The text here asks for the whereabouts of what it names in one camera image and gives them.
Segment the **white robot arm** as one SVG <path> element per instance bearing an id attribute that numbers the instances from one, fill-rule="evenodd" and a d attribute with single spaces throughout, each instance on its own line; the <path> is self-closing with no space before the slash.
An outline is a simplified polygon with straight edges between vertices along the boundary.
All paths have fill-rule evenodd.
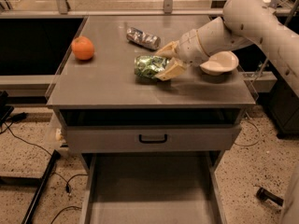
<path id="1" fill-rule="evenodd" d="M 209 63 L 220 52 L 256 45 L 291 86 L 299 90 L 299 34 L 278 21 L 263 0 L 227 0 L 220 18 L 191 29 L 156 54 L 170 59 L 162 74 L 168 80 L 188 64 Z"/>

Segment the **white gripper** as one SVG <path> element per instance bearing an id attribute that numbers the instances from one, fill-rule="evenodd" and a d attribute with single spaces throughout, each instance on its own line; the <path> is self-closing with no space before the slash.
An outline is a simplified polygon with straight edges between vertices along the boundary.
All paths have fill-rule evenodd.
<path id="1" fill-rule="evenodd" d="M 198 29 L 191 29 L 178 41 L 171 41 L 157 50 L 156 56 L 171 59 L 165 69 L 155 75 L 161 81 L 166 81 L 182 75 L 188 68 L 188 64 L 198 66 L 209 59 L 200 38 Z"/>

